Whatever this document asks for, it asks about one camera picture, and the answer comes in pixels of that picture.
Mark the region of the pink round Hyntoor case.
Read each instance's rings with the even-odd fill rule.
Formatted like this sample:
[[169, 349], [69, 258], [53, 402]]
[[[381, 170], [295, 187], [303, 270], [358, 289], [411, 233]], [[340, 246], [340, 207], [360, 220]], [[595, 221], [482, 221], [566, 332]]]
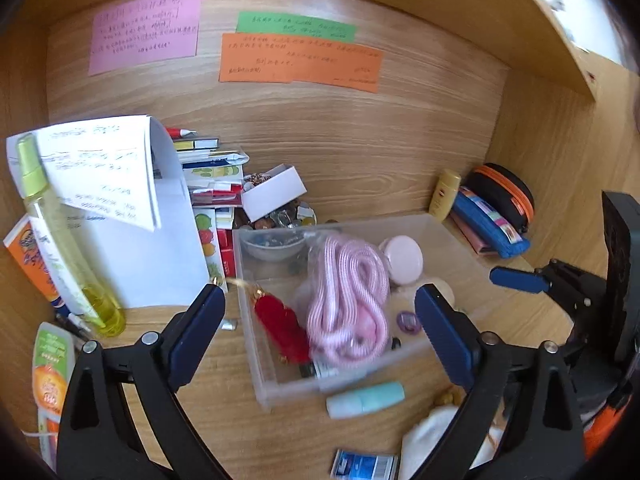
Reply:
[[423, 254], [420, 245], [413, 238], [407, 235], [389, 237], [378, 248], [386, 258], [392, 283], [404, 286], [420, 278], [424, 268]]

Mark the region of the white cloth pouch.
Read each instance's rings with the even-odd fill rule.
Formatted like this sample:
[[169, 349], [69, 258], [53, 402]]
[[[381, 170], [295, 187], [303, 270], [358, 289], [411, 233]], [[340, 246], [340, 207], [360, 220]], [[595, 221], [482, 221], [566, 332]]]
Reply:
[[[404, 435], [400, 452], [399, 480], [410, 479], [419, 469], [448, 429], [458, 409], [451, 404], [433, 408], [427, 418]], [[495, 456], [502, 436], [503, 429], [500, 426], [492, 425], [489, 428], [471, 468], [482, 466]]]

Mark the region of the mint white tube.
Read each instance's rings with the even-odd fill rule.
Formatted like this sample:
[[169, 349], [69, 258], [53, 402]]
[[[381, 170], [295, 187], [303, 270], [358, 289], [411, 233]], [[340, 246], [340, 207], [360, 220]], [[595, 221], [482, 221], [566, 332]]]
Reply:
[[405, 397], [405, 389], [400, 382], [384, 382], [329, 396], [326, 411], [332, 419], [354, 418], [386, 410], [401, 403]]

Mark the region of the blue card packet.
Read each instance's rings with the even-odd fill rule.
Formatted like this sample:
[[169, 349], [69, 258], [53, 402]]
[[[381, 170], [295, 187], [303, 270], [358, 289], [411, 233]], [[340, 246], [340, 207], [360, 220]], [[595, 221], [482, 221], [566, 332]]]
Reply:
[[398, 462], [397, 455], [337, 450], [330, 477], [341, 480], [392, 480], [396, 478]]

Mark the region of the red velvet pouch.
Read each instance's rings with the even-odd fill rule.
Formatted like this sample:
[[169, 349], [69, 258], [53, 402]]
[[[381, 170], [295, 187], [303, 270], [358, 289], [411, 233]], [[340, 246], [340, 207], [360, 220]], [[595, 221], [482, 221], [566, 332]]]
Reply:
[[291, 308], [276, 296], [267, 294], [255, 301], [254, 311], [282, 358], [294, 364], [311, 361], [306, 330], [299, 325]]

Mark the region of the dark green small bottle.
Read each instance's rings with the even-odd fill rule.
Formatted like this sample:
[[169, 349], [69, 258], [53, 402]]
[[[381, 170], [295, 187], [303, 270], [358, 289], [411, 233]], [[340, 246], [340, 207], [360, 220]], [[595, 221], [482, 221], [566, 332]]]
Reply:
[[342, 368], [335, 367], [322, 361], [310, 361], [300, 364], [298, 369], [300, 376], [303, 378], [314, 378], [317, 380], [356, 380], [363, 378], [364, 376], [363, 372], [357, 372], [356, 370], [343, 370]]

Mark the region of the pink notebook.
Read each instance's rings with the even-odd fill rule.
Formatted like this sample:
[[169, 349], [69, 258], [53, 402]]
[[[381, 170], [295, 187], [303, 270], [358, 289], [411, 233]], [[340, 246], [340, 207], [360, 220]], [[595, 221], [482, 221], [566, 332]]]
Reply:
[[451, 211], [449, 217], [469, 242], [474, 252], [480, 256], [495, 255], [497, 252], [490, 247], [475, 231], [455, 212]]

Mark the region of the pens at left edge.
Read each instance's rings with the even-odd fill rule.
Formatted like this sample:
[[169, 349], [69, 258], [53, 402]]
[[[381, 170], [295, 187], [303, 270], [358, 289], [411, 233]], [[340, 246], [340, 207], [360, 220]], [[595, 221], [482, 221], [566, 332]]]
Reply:
[[58, 452], [58, 430], [60, 423], [56, 418], [40, 408], [38, 410], [39, 447], [42, 459], [52, 469], [56, 470], [56, 453]]

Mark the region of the orange hand gel bottle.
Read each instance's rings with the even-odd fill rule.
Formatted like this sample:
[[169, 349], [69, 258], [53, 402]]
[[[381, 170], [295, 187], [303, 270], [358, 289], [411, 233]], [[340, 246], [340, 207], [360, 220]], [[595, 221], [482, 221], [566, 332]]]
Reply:
[[37, 408], [55, 422], [61, 420], [74, 367], [72, 335], [58, 326], [42, 322], [32, 352], [32, 394]]

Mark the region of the white folded paper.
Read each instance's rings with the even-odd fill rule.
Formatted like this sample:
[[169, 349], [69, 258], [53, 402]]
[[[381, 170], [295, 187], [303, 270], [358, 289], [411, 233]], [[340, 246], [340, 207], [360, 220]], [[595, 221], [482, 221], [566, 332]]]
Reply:
[[188, 306], [209, 275], [165, 128], [134, 115], [66, 122], [32, 135], [70, 232], [119, 304]]

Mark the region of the white small box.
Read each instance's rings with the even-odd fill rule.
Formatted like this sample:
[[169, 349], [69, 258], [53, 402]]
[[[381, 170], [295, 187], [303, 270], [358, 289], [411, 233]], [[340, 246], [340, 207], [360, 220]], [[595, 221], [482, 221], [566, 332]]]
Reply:
[[296, 200], [307, 192], [294, 166], [279, 165], [266, 172], [267, 179], [242, 192], [242, 208], [250, 222]]

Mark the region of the stack of books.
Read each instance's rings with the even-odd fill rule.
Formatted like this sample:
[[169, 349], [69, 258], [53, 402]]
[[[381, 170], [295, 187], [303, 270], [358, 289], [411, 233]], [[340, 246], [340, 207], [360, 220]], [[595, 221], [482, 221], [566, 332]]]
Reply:
[[167, 130], [182, 167], [194, 221], [212, 282], [224, 286], [234, 275], [232, 229], [242, 206], [244, 166], [250, 158], [216, 136], [185, 128]]

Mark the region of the orange sticky note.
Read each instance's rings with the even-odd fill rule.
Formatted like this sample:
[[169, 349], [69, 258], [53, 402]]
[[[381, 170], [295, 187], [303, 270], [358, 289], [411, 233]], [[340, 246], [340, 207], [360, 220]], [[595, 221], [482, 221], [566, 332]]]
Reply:
[[375, 93], [384, 52], [308, 36], [226, 32], [221, 82], [310, 82]]

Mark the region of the green sticky note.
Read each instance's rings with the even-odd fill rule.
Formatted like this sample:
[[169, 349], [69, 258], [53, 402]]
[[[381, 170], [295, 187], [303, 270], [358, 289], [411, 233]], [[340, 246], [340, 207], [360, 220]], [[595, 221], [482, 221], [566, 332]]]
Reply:
[[241, 11], [235, 31], [247, 34], [307, 36], [351, 44], [355, 41], [357, 27], [307, 15]]

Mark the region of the pink sticky note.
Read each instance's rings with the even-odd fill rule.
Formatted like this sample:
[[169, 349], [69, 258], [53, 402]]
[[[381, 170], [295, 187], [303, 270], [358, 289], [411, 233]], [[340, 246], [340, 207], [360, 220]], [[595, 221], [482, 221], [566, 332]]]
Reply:
[[131, 0], [96, 14], [88, 74], [196, 55], [201, 4], [202, 0]]

